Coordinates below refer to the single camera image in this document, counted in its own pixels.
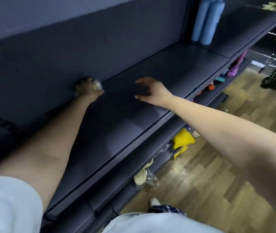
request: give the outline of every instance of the blue water bottle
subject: blue water bottle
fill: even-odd
[[[206,17],[206,23],[202,29],[202,34],[200,36],[201,44],[209,45],[211,43],[224,6],[225,2],[223,0],[215,0],[213,3],[211,3]]]
[[[214,0],[202,0],[200,2],[192,32],[192,41],[197,42],[199,40],[208,13],[208,9],[212,1]]]

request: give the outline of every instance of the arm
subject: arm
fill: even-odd
[[[44,210],[63,176],[87,107],[103,93],[94,89],[91,79],[76,89],[81,96],[0,163],[0,176],[30,184],[41,197]]]
[[[150,96],[141,101],[174,111],[239,167],[258,194],[276,210],[276,134],[250,121],[173,96],[161,82],[140,78]]]

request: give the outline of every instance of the teal item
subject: teal item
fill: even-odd
[[[211,3],[206,17],[206,23],[200,36],[200,43],[202,45],[209,45],[211,43],[221,14],[224,10],[224,6],[225,2],[223,0],[215,0],[213,3]]]
[[[217,77],[215,78],[215,80],[222,83],[225,82],[225,78],[222,78],[222,77]]]
[[[192,32],[192,41],[197,42],[200,38],[202,28],[204,27],[205,19],[208,13],[210,4],[214,0],[202,0],[199,4],[196,20]]]

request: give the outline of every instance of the hand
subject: hand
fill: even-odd
[[[174,97],[174,95],[171,94],[169,90],[167,90],[163,83],[155,80],[154,78],[139,78],[135,83],[141,83],[143,86],[149,87],[148,92],[150,92],[151,95],[135,95],[135,98],[141,101],[166,108],[168,103],[171,101],[171,98]]]
[[[81,81],[76,85],[76,95],[85,96],[90,103],[94,102],[104,92],[102,90],[96,90],[93,86],[92,79],[88,78],[85,81]]]

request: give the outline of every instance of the wooden floor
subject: wooden floor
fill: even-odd
[[[246,70],[225,90],[229,99],[218,109],[276,132],[276,92],[260,88],[263,77]],[[146,212],[148,200],[156,197],[224,232],[276,232],[270,205],[202,137],[156,176],[159,186],[147,185],[122,213]]]

